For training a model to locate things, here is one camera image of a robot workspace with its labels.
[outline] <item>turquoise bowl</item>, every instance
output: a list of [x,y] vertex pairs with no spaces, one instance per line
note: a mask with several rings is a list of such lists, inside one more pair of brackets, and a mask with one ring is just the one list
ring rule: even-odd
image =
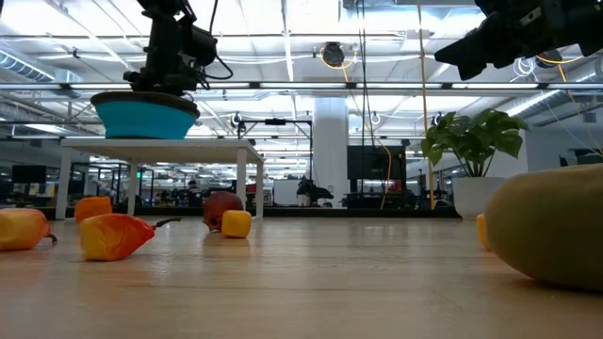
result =
[[90,101],[107,138],[184,139],[199,118],[194,103],[163,93],[105,92]]

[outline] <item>desk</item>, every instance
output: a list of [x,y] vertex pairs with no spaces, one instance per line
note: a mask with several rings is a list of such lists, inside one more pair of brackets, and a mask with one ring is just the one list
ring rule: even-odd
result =
[[[257,165],[256,200],[263,201],[264,158],[247,140],[159,140],[159,139],[96,139],[68,138],[61,141],[63,153],[60,165],[60,178],[57,194],[57,219],[65,219],[67,193],[72,164],[72,150],[108,156],[126,161],[130,169],[128,187],[128,214],[134,215],[136,192],[138,190],[137,172],[141,163],[222,163],[236,164],[236,194],[245,204],[245,181],[247,164]],[[259,204],[255,216],[264,215],[264,205]]]

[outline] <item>orange bell pepper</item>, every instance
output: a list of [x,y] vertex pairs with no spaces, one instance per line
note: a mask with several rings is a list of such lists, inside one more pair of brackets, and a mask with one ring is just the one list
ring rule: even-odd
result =
[[79,224],[86,218],[113,213],[111,199],[109,197],[84,198],[75,205],[73,216]]
[[0,250],[31,250],[44,237],[57,243],[42,212],[28,208],[0,210]]
[[105,214],[84,219],[78,226],[84,258],[115,261],[129,257],[155,236],[155,229],[180,218],[169,218],[151,226],[141,218],[124,214]]

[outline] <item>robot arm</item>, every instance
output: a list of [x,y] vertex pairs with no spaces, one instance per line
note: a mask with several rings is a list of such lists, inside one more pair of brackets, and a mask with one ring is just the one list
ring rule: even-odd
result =
[[[134,91],[154,91],[182,96],[205,83],[204,67],[217,57],[216,39],[193,25],[197,17],[188,0],[138,0],[142,14],[153,20],[146,65],[126,72],[123,79]],[[182,13],[176,21],[174,16]]]
[[507,67],[518,57],[534,57],[577,43],[589,56],[603,48],[596,34],[603,20],[598,0],[476,0],[487,16],[481,26],[435,54],[459,67],[463,80],[487,64]]

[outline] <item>wooden floor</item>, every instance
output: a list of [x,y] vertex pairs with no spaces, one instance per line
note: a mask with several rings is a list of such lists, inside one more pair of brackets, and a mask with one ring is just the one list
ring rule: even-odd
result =
[[190,218],[115,263],[53,231],[0,253],[0,338],[603,338],[602,296],[514,272],[473,223],[273,218],[234,240]]

